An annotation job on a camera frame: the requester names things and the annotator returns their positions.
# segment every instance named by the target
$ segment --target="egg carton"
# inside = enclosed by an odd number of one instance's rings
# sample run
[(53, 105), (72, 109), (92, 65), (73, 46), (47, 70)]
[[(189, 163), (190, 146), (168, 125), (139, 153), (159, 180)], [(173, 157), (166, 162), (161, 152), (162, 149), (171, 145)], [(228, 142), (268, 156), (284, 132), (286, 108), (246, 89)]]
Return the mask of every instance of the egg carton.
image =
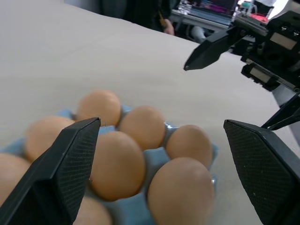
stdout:
[[(132, 110), (131, 107), (123, 105), (121, 108), (121, 120), (131, 110)], [(70, 118), (70, 119), (75, 118), (75, 115), (72, 114), (72, 112), (68, 109), (59, 112), (57, 115)], [(154, 219), (147, 205), (147, 192), (148, 192), (149, 185), (156, 172), (165, 163), (170, 161), (170, 158), (168, 157), (165, 151), (165, 145), (168, 139), (170, 138), (170, 136), (172, 135), (172, 133), (177, 128), (178, 127), (165, 122), (165, 138), (161, 147), (154, 150), (145, 150), (143, 152), (145, 163), (146, 163), (146, 178), (138, 194), (129, 198), (108, 202), (99, 198), (99, 196), (97, 196), (95, 192), (92, 190), (90, 184), (88, 184), (85, 195), (93, 197), (94, 199), (102, 203), (107, 208), (107, 210), (112, 216), (114, 225), (155, 225)], [(101, 127), (99, 130), (99, 135), (107, 134), (115, 130), (118, 130), (118, 127), (114, 127), (114, 126)], [(23, 146), (24, 146), (24, 138), (21, 138), (16, 142), (12, 143), (11, 145), (0, 149), (0, 152), (9, 152), (24, 157)], [(216, 145), (213, 144), (212, 149), (213, 149), (213, 162), (214, 162), (218, 154), (218, 148), (216, 147)], [(214, 185), (214, 190), (216, 193), (217, 177), (215, 175), (212, 175), (212, 183)]]

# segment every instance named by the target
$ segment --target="person's hand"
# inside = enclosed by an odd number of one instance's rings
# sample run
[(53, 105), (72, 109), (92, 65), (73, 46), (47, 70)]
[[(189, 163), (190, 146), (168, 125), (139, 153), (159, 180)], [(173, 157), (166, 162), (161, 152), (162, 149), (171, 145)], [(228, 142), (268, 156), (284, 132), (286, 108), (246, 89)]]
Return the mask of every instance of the person's hand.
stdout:
[(174, 35), (175, 34), (174, 33), (174, 27), (173, 27), (171, 21), (169, 21), (168, 19), (165, 19), (165, 23), (166, 23), (167, 26), (164, 30), (164, 33)]

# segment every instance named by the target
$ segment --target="laptop screen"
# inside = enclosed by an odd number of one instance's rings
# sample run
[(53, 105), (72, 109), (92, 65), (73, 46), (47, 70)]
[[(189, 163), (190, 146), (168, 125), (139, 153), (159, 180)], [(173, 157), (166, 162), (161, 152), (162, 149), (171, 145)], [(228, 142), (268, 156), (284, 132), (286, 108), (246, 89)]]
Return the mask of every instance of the laptop screen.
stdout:
[(198, 8), (218, 14), (232, 16), (238, 0), (190, 0), (191, 4)]

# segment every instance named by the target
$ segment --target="laptop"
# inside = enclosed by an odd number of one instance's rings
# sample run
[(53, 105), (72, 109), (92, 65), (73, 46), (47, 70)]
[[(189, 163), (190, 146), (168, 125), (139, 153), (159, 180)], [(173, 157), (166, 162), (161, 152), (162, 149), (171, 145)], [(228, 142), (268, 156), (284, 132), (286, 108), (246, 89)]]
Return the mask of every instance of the laptop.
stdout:
[(238, 5), (238, 0), (191, 0), (189, 15), (212, 22), (229, 25)]

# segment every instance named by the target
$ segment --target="brown egg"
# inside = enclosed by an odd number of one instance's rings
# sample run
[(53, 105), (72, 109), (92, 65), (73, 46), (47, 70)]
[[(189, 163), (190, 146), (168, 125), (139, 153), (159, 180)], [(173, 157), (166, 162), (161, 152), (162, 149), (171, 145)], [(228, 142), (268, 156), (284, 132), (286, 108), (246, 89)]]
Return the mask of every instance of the brown egg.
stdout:
[(210, 173), (192, 158), (166, 163), (148, 191), (148, 206), (157, 225), (205, 225), (213, 202)]
[(206, 168), (212, 163), (212, 145), (198, 126), (185, 125), (178, 128), (171, 135), (165, 149), (170, 158), (194, 158)]
[(96, 200), (83, 197), (73, 225), (112, 225), (107, 209)]
[(138, 144), (120, 131), (99, 135), (90, 179), (100, 197), (114, 201), (135, 195), (145, 177)]
[(109, 90), (96, 90), (79, 102), (76, 119), (86, 120), (99, 117), (102, 126), (116, 126), (120, 116), (119, 98)]
[(48, 116), (33, 123), (25, 134), (25, 155), (31, 162), (42, 155), (60, 132), (72, 125), (73, 120), (61, 116)]
[(26, 173), (30, 163), (12, 154), (0, 153), (0, 206)]
[(140, 106), (125, 116), (120, 131), (135, 139), (142, 150), (156, 149), (165, 136), (165, 120), (155, 108)]

